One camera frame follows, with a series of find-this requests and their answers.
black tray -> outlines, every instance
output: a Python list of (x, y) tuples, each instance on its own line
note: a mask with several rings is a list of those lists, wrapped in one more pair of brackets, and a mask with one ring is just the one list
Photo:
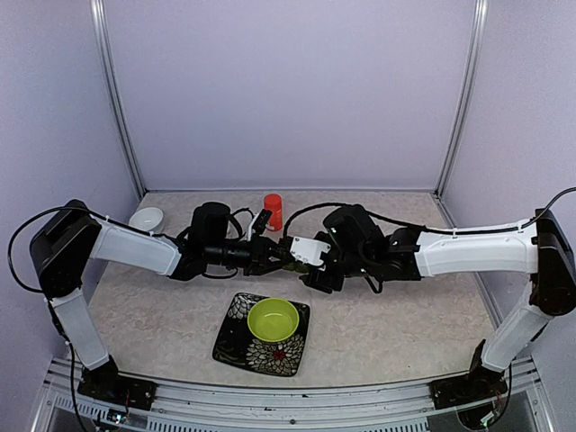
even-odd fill
[(291, 301), (300, 315), (298, 328), (286, 340), (268, 343), (256, 338), (248, 328), (248, 312), (266, 298), (245, 292), (234, 296), (216, 338), (212, 358), (258, 374), (295, 376), (308, 334), (310, 306)]

green bowl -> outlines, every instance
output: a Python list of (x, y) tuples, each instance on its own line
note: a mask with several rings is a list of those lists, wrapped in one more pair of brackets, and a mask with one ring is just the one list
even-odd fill
[(248, 328), (265, 342), (281, 342), (289, 338), (299, 322), (298, 311), (284, 299), (263, 299), (248, 313)]

red bottle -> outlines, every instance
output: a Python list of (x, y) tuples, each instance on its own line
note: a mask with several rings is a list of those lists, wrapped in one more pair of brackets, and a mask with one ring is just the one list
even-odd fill
[(282, 197), (276, 193), (270, 193), (264, 197), (264, 209), (272, 212), (267, 228), (271, 231), (282, 229)]

floral pattern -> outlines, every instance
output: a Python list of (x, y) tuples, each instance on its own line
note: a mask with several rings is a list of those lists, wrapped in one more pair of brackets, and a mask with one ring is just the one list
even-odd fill
[(263, 297), (254, 294), (240, 293), (234, 297), (228, 309), (228, 316), (235, 320), (242, 320), (248, 316), (250, 309)]
[(292, 376), (298, 370), (303, 350), (304, 338), (298, 334), (274, 344), (253, 339), (248, 346), (246, 359), (257, 372)]

marble table surface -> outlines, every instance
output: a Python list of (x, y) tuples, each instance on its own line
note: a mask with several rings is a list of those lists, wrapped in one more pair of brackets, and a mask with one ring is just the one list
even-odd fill
[[(235, 210), (259, 211), (266, 192), (149, 193), (140, 207), (166, 215), (175, 236), (194, 208), (220, 201)], [(361, 203), (397, 219), (444, 227), (428, 193), (281, 192), (284, 219), (321, 202)], [(312, 238), (330, 209), (302, 215), (291, 234)], [(249, 216), (239, 216), (246, 227)], [(385, 233), (395, 228), (381, 224)], [(277, 233), (270, 234), (276, 238)], [(394, 282), (374, 294), (362, 279), (345, 281), (327, 295), (285, 271), (225, 281), (197, 277), (172, 281), (151, 272), (110, 263), (90, 303), (94, 321), (121, 370), (191, 383), (256, 387), (332, 387), (391, 383), (464, 371), (474, 348), (492, 326), (469, 274), (421, 282)], [(291, 378), (243, 371), (212, 360), (221, 321), (236, 293), (304, 302), (310, 329), (300, 369)]]

